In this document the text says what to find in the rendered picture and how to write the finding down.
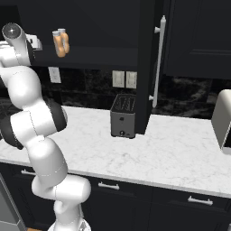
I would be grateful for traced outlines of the black base cupboard door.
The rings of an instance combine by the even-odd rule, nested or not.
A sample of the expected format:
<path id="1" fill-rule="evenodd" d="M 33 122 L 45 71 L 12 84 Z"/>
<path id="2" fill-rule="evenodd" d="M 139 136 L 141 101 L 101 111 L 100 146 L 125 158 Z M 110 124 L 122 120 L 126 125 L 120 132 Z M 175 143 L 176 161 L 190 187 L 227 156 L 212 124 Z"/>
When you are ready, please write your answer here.
<path id="1" fill-rule="evenodd" d="M 148 231 L 227 231 L 231 216 L 195 208 L 152 204 Z"/>
<path id="2" fill-rule="evenodd" d="M 150 204 L 94 190 L 82 204 L 91 231 L 148 231 Z"/>
<path id="3" fill-rule="evenodd" d="M 25 225 L 47 231 L 55 221 L 53 202 L 39 198 L 32 193 L 31 178 L 12 177 L 10 182 L 14 203 Z"/>

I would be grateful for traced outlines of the orange shaker with grey cap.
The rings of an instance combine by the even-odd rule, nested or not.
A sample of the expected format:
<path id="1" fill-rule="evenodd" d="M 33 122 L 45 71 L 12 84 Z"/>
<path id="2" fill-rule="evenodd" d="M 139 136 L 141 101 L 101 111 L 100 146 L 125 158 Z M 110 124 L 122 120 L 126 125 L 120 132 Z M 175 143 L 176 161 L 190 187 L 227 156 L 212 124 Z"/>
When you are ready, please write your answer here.
<path id="1" fill-rule="evenodd" d="M 60 28 L 58 32 L 60 32 L 65 53 L 69 53 L 69 36 L 66 34 L 66 29 Z"/>

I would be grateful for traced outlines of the black open wall cabinet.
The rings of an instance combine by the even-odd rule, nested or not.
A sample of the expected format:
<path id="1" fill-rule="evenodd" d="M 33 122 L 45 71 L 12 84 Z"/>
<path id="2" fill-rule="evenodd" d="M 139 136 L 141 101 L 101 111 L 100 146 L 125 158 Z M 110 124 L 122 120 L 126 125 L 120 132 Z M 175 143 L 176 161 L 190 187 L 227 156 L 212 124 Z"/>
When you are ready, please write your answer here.
<path id="1" fill-rule="evenodd" d="M 42 49 L 35 66 L 136 70 L 140 0 L 0 0 L 0 23 L 18 23 Z M 66 29 L 69 53 L 59 58 L 53 31 Z"/>

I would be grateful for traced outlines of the orange bottle with grey cap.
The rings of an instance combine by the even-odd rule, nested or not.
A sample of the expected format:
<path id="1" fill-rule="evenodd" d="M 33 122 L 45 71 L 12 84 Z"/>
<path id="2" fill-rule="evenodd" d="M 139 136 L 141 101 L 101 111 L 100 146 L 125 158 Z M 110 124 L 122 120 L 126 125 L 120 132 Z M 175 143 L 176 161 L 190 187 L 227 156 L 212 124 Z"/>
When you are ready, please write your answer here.
<path id="1" fill-rule="evenodd" d="M 56 53 L 57 53 L 59 58 L 63 58 L 66 55 L 66 52 L 64 51 L 60 32 L 59 31 L 53 31 L 52 35 L 53 35 L 53 41 L 54 41 Z"/>

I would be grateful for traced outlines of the dark grey toaster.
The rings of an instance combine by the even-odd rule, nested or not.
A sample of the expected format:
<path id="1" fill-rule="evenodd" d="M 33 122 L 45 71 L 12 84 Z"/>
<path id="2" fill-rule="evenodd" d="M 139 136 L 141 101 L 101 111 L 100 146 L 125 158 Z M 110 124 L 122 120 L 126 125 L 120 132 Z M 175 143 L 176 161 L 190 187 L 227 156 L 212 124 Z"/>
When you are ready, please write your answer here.
<path id="1" fill-rule="evenodd" d="M 111 135 L 135 138 L 135 95 L 118 94 L 110 109 Z"/>

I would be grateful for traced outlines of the black drawer front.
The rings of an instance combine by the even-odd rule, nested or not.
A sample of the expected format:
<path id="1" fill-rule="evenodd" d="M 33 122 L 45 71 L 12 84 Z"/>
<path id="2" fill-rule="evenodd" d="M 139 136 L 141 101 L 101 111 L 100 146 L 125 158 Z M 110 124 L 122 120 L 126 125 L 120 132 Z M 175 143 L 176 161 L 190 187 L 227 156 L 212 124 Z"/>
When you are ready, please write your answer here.
<path id="1" fill-rule="evenodd" d="M 91 186 L 94 190 L 111 193 L 115 195 L 121 195 L 121 196 L 129 197 L 129 198 L 133 198 L 133 199 L 140 199 L 144 201 L 149 201 L 152 199 L 152 187 L 150 186 L 144 186 L 141 184 L 124 182 L 120 180 L 100 179 L 100 178 L 95 178 L 95 177 L 88 177 L 88 180 L 90 181 Z M 120 190 L 100 188 L 98 187 L 98 183 L 101 181 L 108 185 L 118 184 L 120 187 Z"/>
<path id="2" fill-rule="evenodd" d="M 32 167 L 0 162 L 0 174 L 8 188 L 31 187 L 34 176 L 23 175 L 21 170 L 33 172 Z"/>
<path id="3" fill-rule="evenodd" d="M 207 206 L 199 203 L 191 203 L 188 202 L 189 196 L 192 196 L 194 199 L 210 199 L 214 203 L 212 206 Z M 207 211 L 216 211 L 224 214 L 231 213 L 231 199 L 198 194 L 188 191 L 181 191 L 176 189 L 163 189 L 154 187 L 152 192 L 152 201 L 160 204 L 175 205 L 186 208 L 198 208 Z"/>

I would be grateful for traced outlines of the white wall outlet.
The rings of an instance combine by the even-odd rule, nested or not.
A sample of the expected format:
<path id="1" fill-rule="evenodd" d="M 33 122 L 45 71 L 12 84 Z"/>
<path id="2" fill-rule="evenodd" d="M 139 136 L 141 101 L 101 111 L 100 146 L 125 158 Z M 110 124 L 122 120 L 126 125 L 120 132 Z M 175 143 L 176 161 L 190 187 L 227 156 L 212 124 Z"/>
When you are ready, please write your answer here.
<path id="1" fill-rule="evenodd" d="M 51 83 L 61 83 L 60 70 L 57 67 L 48 67 Z"/>
<path id="2" fill-rule="evenodd" d="M 125 73 L 119 70 L 112 71 L 113 87 L 123 88 L 125 86 Z"/>
<path id="3" fill-rule="evenodd" d="M 127 88 L 136 89 L 136 80 L 137 80 L 137 73 L 133 71 L 126 72 L 126 83 L 125 86 Z"/>

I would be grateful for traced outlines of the open black cabinet door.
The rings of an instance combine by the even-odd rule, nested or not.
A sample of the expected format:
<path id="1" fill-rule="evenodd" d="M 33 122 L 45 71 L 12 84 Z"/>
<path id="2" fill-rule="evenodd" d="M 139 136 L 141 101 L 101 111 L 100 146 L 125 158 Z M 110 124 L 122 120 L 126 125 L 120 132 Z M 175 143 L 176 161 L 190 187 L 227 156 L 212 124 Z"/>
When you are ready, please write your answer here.
<path id="1" fill-rule="evenodd" d="M 135 99 L 135 132 L 145 134 L 152 111 L 152 80 L 154 66 L 158 58 L 159 34 L 163 16 L 164 0 L 140 0 L 140 24 L 138 40 L 137 85 Z"/>

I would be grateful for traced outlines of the black closed wall cabinet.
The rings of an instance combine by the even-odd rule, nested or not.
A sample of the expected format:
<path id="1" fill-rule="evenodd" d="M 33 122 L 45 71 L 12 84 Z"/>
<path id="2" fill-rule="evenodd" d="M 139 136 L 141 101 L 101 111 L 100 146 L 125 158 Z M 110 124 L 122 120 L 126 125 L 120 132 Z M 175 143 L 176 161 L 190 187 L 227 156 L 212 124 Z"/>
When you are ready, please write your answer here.
<path id="1" fill-rule="evenodd" d="M 169 0 L 164 73 L 231 79 L 231 0 Z"/>

